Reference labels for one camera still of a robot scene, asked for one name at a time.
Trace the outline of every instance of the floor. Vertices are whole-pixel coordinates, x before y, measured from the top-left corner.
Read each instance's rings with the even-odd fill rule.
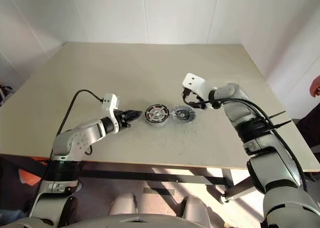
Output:
[[[169,174],[203,174],[222,176],[221,169],[186,169],[173,167],[164,169],[160,166],[97,163],[90,164],[91,169],[110,171],[157,172]],[[15,167],[1,159],[0,208],[22,210],[28,199],[36,191],[36,186],[21,184]],[[231,170],[236,184],[249,176],[247,171]],[[78,198],[78,210],[75,221],[82,221],[108,214],[113,199],[125,192],[132,192],[137,199],[139,213],[181,215],[181,203],[185,197],[198,196],[207,205],[211,227],[258,228],[263,220],[263,195],[258,191],[243,196],[241,199],[221,204],[216,198],[224,190],[223,186],[206,186],[199,184],[178,184],[169,182],[144,182],[129,180],[111,180],[81,178],[83,188],[75,194]],[[320,183],[308,183],[309,192],[319,203]],[[155,190],[170,192],[160,195]]]

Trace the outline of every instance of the black cable tie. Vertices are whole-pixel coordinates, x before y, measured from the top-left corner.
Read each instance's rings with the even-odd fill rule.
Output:
[[[274,115],[272,115],[272,116],[269,116],[269,118],[276,117],[276,116],[281,115],[281,114],[283,114],[283,113],[285,113],[285,112],[286,112],[286,111],[282,111],[282,112],[276,113],[276,114],[274,114]]]
[[[289,121],[286,121],[286,122],[283,122],[283,123],[280,123],[280,124],[276,124],[276,125],[274,126],[274,128],[282,127],[282,126],[284,126],[284,125],[286,125],[286,124],[288,124],[288,123],[290,123],[290,122],[292,122],[292,120],[289,120]]]

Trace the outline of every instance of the table leg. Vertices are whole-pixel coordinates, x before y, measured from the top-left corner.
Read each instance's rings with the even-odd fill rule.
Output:
[[[225,188],[229,189],[234,186],[234,182],[231,175],[230,169],[221,169],[222,170],[222,176],[225,178]]]
[[[228,188],[224,193],[224,197],[226,201],[235,200],[255,190],[251,177],[248,177],[235,186]]]

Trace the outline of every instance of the person's hand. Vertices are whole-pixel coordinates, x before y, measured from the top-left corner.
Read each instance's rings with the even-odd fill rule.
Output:
[[[310,94],[312,97],[316,97],[320,95],[320,76],[316,77],[311,86],[310,86]]]

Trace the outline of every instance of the black cable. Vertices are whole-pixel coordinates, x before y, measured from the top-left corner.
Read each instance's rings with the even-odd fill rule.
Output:
[[[75,95],[73,96],[73,99],[72,99],[72,101],[71,101],[71,103],[70,103],[70,105],[69,105],[68,110],[66,111],[66,114],[65,114],[65,116],[64,116],[64,118],[63,118],[63,121],[61,122],[61,125],[60,125],[60,127],[59,127],[58,132],[56,133],[56,135],[59,135],[59,134],[61,133],[62,128],[64,127],[64,125],[65,125],[65,123],[66,123],[66,121],[67,121],[67,118],[68,118],[68,116],[69,116],[69,114],[70,114],[70,111],[71,111],[71,109],[72,109],[72,106],[73,106],[74,103],[75,103],[75,99],[77,98],[77,96],[78,96],[79,93],[81,93],[81,92],[88,92],[88,93],[90,93],[90,94],[91,94],[93,97],[95,97],[99,102],[103,102],[103,101],[104,101],[103,99],[99,98],[99,97],[96,96],[93,92],[91,92],[91,91],[89,91],[89,90],[87,90],[87,89],[81,89],[81,90],[79,90],[78,92],[76,92]],[[52,151],[52,149],[51,149],[51,153],[50,153],[49,159],[46,160],[47,162],[50,161],[50,157],[52,156],[52,152],[53,152],[53,151]],[[91,146],[91,145],[90,145],[90,152],[89,152],[89,153],[85,152],[85,154],[86,154],[86,155],[91,155],[91,154],[92,154],[92,146]],[[39,185],[38,185],[38,187],[37,187],[37,190],[36,190],[35,195],[37,195],[37,194],[39,193],[40,184],[41,184],[41,182],[45,179],[45,176],[46,176],[47,171],[48,171],[48,166],[46,167],[46,169],[45,169],[45,171],[44,171],[44,174],[43,174],[42,177],[41,177],[41,180],[40,180],[40,183],[39,183]]]
[[[92,145],[90,145],[89,148],[90,148],[90,152],[85,152],[87,156],[90,156],[92,154]]]
[[[64,125],[65,125],[65,123],[66,123],[66,120],[67,120],[67,118],[68,118],[68,116],[69,116],[69,114],[70,114],[70,111],[71,111],[71,109],[72,109],[72,106],[74,105],[75,99],[77,98],[78,94],[81,93],[81,92],[88,92],[88,93],[90,93],[93,97],[95,97],[98,101],[100,101],[100,102],[103,102],[103,101],[104,101],[103,99],[99,98],[99,97],[96,96],[93,92],[91,92],[91,91],[89,91],[89,90],[87,90],[87,89],[81,89],[81,90],[79,90],[78,92],[76,92],[75,95],[73,96],[73,99],[72,99],[72,101],[71,101],[71,103],[70,103],[70,105],[69,105],[68,110],[66,111],[66,114],[65,114],[65,116],[64,116],[64,118],[63,118],[63,120],[62,120],[62,122],[61,122],[61,125],[60,125],[60,127],[59,127],[58,132],[56,133],[56,135],[59,135],[59,134],[61,133],[62,128],[64,127]]]
[[[249,101],[249,100],[245,100],[245,99],[240,99],[240,98],[221,98],[221,99],[214,99],[214,100],[208,100],[208,101],[202,101],[202,102],[197,102],[197,103],[188,103],[186,102],[185,98],[183,98],[184,102],[187,104],[187,105],[198,105],[198,104],[206,104],[206,103],[211,103],[211,102],[221,102],[221,103],[224,103],[224,102],[228,102],[228,101],[233,101],[233,102],[239,102],[239,103],[242,103],[242,104],[245,104],[246,106],[250,107],[251,109],[253,109],[253,111],[256,111],[258,110],[264,117],[265,119],[268,121],[268,123],[270,124],[271,127],[274,127],[274,124],[272,122],[272,120],[270,119],[270,117],[258,106],[256,105],[255,103]],[[280,142],[283,144],[284,148],[288,151],[288,153],[290,154],[291,158],[293,159],[297,169],[298,169],[298,172],[300,174],[300,177],[301,177],[301,180],[302,180],[302,186],[303,186],[303,189],[305,192],[307,192],[307,182],[306,182],[306,177],[305,177],[305,174],[302,170],[302,167],[299,163],[299,161],[297,160],[297,157],[295,156],[295,154],[293,153],[293,151],[290,149],[290,147],[288,146],[288,144],[284,141],[284,139],[280,136],[280,134],[276,131],[275,128],[272,129],[272,132],[274,133],[274,135],[280,140]]]

